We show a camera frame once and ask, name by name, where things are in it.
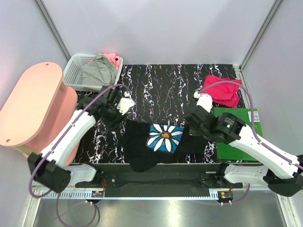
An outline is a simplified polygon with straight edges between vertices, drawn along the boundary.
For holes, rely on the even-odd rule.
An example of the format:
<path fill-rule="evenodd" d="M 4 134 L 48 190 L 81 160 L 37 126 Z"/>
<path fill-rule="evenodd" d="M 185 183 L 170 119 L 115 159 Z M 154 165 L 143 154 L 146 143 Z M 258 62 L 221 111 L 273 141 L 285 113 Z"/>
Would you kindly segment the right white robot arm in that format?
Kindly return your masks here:
<path fill-rule="evenodd" d="M 219 187 L 231 183 L 265 185 L 271 191 L 291 197 L 303 188 L 302 162 L 300 157 L 265 144 L 265 139 L 256 137 L 252 128 L 232 113 L 218 117 L 198 106 L 186 118 L 190 135 L 202 136 L 206 140 L 224 143 L 242 150 L 261 164 L 259 166 L 237 166 L 221 164 L 215 174 Z"/>

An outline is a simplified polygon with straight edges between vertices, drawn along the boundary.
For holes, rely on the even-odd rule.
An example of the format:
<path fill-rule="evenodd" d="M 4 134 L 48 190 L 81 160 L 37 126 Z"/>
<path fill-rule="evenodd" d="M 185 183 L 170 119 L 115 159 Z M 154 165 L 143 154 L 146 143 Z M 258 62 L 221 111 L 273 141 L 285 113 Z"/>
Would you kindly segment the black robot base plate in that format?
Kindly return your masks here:
<path fill-rule="evenodd" d="M 96 164 L 102 170 L 100 180 L 121 187 L 128 183 L 189 184 L 202 188 L 231 188 L 223 179 L 225 164 L 157 164 L 144 172 L 134 171 L 129 164 Z"/>

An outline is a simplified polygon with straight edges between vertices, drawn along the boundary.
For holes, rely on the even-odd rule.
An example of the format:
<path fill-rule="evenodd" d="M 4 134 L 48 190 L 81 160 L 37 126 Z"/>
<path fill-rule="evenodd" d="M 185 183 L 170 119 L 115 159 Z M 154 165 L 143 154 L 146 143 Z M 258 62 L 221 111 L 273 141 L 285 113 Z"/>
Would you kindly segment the black daisy print t-shirt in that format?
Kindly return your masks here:
<path fill-rule="evenodd" d="M 144 172 L 159 163 L 176 163 L 187 154 L 203 154 L 208 140 L 190 135 L 189 125 L 178 127 L 127 120 L 121 143 L 125 162 L 134 171 Z"/>

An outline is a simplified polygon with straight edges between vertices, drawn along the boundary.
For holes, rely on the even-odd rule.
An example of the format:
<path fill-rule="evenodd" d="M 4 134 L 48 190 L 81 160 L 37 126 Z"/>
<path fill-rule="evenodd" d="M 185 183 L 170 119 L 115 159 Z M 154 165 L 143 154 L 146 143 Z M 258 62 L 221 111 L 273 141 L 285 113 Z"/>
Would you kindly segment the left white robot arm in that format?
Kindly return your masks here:
<path fill-rule="evenodd" d="M 124 84 L 103 87 L 97 95 L 82 98 L 56 138 L 40 154 L 31 153 L 28 156 L 30 195 L 34 198 L 47 195 L 34 194 L 33 182 L 56 193 L 78 184 L 91 187 L 101 185 L 104 182 L 102 168 L 91 163 L 73 166 L 67 163 L 67 159 L 82 137 L 99 120 L 104 120 L 109 127 L 115 128 L 133 106 L 135 102 L 131 98 L 130 88 Z"/>

